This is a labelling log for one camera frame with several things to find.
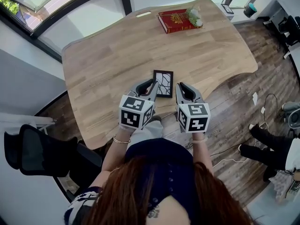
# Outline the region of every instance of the tattoo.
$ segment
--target tattoo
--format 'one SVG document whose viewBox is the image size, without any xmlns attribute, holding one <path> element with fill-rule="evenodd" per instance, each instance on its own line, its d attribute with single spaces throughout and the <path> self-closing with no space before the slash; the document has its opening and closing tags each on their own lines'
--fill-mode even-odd
<svg viewBox="0 0 300 225">
<path fill-rule="evenodd" d="M 156 205 L 149 213 L 148 213 L 148 218 L 158 218 L 159 214 L 159 206 Z"/>
</svg>

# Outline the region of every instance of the black pants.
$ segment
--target black pants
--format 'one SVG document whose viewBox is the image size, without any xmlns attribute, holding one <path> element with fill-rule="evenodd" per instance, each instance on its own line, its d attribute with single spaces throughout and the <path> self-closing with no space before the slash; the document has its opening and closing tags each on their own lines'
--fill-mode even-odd
<svg viewBox="0 0 300 225">
<path fill-rule="evenodd" d="M 246 158 L 264 163 L 274 169 L 285 170 L 287 154 L 293 139 L 274 136 L 267 130 L 259 128 L 258 124 L 251 129 L 250 133 L 254 138 L 274 151 L 260 150 L 258 147 L 243 144 L 240 146 L 240 154 Z"/>
</svg>

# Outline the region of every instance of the wooden table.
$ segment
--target wooden table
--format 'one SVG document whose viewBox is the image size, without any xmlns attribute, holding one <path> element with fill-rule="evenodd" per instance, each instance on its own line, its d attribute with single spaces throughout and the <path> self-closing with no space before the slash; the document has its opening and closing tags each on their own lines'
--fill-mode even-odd
<svg viewBox="0 0 300 225">
<path fill-rule="evenodd" d="M 200 8 L 201 29 L 165 34 L 157 14 Z M 150 11 L 151 14 L 136 17 Z M 149 7 L 75 41 L 63 50 L 63 69 L 74 115 L 86 145 L 104 146 L 118 129 L 122 94 L 153 70 L 174 72 L 174 86 L 185 82 L 205 99 L 226 79 L 257 70 L 241 35 L 211 0 Z M 173 98 L 157 98 L 156 113 L 175 111 Z"/>
</svg>

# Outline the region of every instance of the black chair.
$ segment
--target black chair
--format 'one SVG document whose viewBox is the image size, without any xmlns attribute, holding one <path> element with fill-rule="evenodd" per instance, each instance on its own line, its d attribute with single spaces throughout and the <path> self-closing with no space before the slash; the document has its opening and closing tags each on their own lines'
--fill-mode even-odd
<svg viewBox="0 0 300 225">
<path fill-rule="evenodd" d="M 101 156 L 77 144 L 76 137 L 60 141 L 27 124 L 18 135 L 4 134 L 4 149 L 8 164 L 24 175 L 65 177 L 70 172 L 80 187 L 76 194 L 87 188 L 102 168 Z"/>
<path fill-rule="evenodd" d="M 283 21 L 278 25 L 280 34 L 282 35 L 283 41 L 289 45 L 293 46 L 294 44 L 300 42 L 300 17 L 289 16 L 287 19 L 284 18 Z"/>
</svg>

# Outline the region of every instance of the picture frame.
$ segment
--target picture frame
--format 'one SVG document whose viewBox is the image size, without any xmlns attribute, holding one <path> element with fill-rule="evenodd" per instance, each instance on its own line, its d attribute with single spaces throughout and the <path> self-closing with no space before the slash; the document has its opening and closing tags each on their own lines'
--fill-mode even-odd
<svg viewBox="0 0 300 225">
<path fill-rule="evenodd" d="M 226 13 L 234 14 L 234 12 L 231 10 L 231 8 L 227 4 L 221 3 L 221 5 L 225 9 Z"/>
<path fill-rule="evenodd" d="M 173 97 L 173 72 L 154 70 L 153 79 L 158 81 L 159 87 L 157 90 L 157 97 L 172 98 Z"/>
</svg>

